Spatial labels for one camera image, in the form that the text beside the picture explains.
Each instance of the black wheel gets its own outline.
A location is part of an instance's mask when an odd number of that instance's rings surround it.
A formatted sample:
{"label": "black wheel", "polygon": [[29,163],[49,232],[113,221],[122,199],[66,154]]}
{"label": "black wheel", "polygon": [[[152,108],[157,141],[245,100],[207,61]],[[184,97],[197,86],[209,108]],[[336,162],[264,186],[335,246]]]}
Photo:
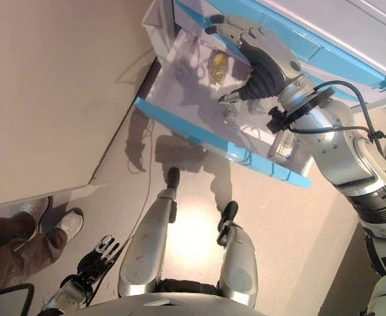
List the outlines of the black wheel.
{"label": "black wheel", "polygon": [[166,183],[168,189],[176,189],[178,187],[178,184],[180,184],[180,170],[178,168],[172,167],[169,169]]}

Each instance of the open drawer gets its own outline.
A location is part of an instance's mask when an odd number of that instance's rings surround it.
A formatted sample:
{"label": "open drawer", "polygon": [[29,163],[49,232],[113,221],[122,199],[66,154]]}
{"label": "open drawer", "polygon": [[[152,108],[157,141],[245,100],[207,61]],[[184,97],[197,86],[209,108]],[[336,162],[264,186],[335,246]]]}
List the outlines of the open drawer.
{"label": "open drawer", "polygon": [[[209,60],[215,53],[207,43],[181,30],[146,100],[138,98],[135,106],[207,150],[268,176],[309,187],[311,180],[305,176],[311,159],[298,144],[283,166],[268,158],[275,137],[266,128],[271,119],[267,111],[252,115],[249,102],[244,102],[238,109],[235,126],[226,124],[218,99],[242,86],[250,68],[229,57],[223,84],[212,84]],[[267,99],[260,108],[268,110],[276,104],[276,99]]]}

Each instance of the yellow object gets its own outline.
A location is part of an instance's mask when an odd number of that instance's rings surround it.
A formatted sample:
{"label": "yellow object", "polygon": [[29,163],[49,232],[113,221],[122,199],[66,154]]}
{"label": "yellow object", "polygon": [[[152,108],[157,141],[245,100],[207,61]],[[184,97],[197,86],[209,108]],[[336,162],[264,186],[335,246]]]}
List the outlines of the yellow object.
{"label": "yellow object", "polygon": [[228,55],[217,53],[210,62],[210,75],[214,84],[223,84],[228,73]]}

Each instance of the black frame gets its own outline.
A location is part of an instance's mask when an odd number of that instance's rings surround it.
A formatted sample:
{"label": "black frame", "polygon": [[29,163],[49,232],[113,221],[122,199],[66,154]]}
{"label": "black frame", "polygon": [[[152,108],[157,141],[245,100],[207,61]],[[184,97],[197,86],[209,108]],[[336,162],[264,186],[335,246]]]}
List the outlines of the black frame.
{"label": "black frame", "polygon": [[18,284],[15,286],[10,286],[9,288],[4,288],[0,290],[0,295],[4,293],[9,293],[9,292],[14,292],[18,290],[28,290],[28,295],[26,296],[26,300],[24,302],[23,308],[22,308],[22,313],[20,316],[27,316],[29,312],[29,307],[30,304],[32,303],[32,298],[34,298],[34,292],[35,292],[35,287],[32,283],[22,283]]}

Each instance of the beige floor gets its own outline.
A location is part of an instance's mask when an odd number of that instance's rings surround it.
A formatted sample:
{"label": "beige floor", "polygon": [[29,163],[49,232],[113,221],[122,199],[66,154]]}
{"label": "beige floor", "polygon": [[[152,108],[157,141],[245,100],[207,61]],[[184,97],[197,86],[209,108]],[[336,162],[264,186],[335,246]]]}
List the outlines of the beige floor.
{"label": "beige floor", "polygon": [[[257,252],[257,310],[273,316],[316,315],[357,222],[346,200],[315,166],[309,174],[313,186],[299,188],[203,153],[199,147],[172,136],[159,123],[152,137],[144,132],[142,140],[138,132],[147,124],[151,127],[139,113],[130,115],[92,185],[73,191],[70,197],[55,197],[56,205],[70,198],[67,208],[81,207],[85,224],[62,257],[29,280],[36,287],[31,315],[36,315],[66,275],[76,271],[79,259],[102,236],[112,234],[121,241],[127,237],[146,197],[149,172],[147,207],[164,187],[163,170],[172,165],[182,172],[178,216],[168,232],[163,277],[216,284],[223,256],[215,241],[219,220],[216,201],[223,206],[235,199],[240,207],[236,220],[253,239]],[[135,161],[141,141],[145,144],[145,172],[136,173],[125,150]],[[118,266],[104,280],[94,303],[117,298]]]}

